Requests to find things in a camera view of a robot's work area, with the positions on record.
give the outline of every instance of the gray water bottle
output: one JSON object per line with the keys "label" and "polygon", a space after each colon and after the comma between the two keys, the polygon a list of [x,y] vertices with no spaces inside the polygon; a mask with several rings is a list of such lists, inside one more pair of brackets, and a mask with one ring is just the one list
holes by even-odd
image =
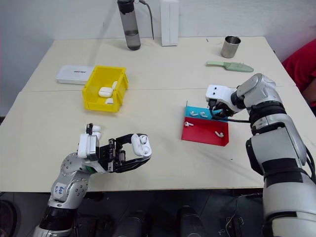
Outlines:
{"label": "gray water bottle", "polygon": [[130,50],[138,50],[140,48],[140,39],[134,10],[134,0],[118,0],[118,8],[127,47]]}

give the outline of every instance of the yellow basket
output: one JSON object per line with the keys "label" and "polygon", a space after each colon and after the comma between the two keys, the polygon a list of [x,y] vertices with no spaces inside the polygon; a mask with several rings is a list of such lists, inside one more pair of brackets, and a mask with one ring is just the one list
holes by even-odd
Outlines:
{"label": "yellow basket", "polygon": [[[82,90],[84,107],[87,110],[115,113],[119,111],[128,88],[125,71],[126,68],[95,66],[87,84]],[[107,98],[100,97],[99,90],[101,87],[112,87],[114,81],[118,81],[118,83],[111,96],[113,104],[105,104]]]}

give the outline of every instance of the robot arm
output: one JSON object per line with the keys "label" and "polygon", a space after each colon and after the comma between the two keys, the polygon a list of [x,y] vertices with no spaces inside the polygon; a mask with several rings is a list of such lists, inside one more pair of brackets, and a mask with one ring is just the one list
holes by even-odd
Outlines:
{"label": "robot arm", "polygon": [[253,136],[246,149],[252,169],[265,182],[264,236],[316,236],[316,184],[302,169],[306,147],[275,86],[266,76],[255,74],[237,90],[210,85],[206,100],[211,114],[221,110],[216,119],[243,109],[249,113]]}
{"label": "robot arm", "polygon": [[[128,134],[110,139],[99,146],[99,127],[88,124],[80,136],[77,153],[69,154],[62,162],[60,173],[51,188],[48,207],[34,237],[65,237],[72,231],[76,210],[88,190],[88,181],[94,173],[122,173],[145,164],[152,154],[145,134]],[[123,145],[131,143],[137,156],[126,160]]]}

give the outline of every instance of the table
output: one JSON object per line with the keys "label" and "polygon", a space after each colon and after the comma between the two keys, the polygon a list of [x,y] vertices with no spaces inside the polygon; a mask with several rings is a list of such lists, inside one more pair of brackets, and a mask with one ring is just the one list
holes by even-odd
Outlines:
{"label": "table", "polygon": [[[232,59],[220,56],[223,37],[179,38],[178,46],[161,47],[159,39],[141,39],[137,51],[127,50],[125,39],[56,40],[34,71],[24,91],[82,90],[82,85],[56,83],[63,65],[126,67],[130,90],[195,89],[209,84],[237,87],[255,73],[263,73],[278,86],[295,83],[264,37],[241,37]],[[206,67],[206,61],[242,62],[253,73]]]}
{"label": "table", "polygon": [[[298,89],[277,90],[312,154],[316,154],[316,120]],[[122,174],[91,176],[90,191],[262,187],[246,154],[249,124],[229,123],[225,147],[181,140],[186,101],[205,107],[205,89],[129,90],[117,114],[87,111],[81,91],[19,93],[0,126],[0,190],[49,192],[62,160],[77,149],[86,123],[102,126],[100,144],[128,133],[147,133],[152,159]],[[234,116],[248,117],[246,111]],[[126,149],[126,156],[134,158]]]}

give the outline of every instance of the stainless steel cup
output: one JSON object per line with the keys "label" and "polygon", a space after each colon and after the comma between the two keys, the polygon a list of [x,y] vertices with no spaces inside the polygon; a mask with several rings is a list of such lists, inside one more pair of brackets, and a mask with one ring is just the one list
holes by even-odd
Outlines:
{"label": "stainless steel cup", "polygon": [[221,55],[224,58],[234,57],[240,42],[241,40],[236,36],[227,36],[223,44]]}

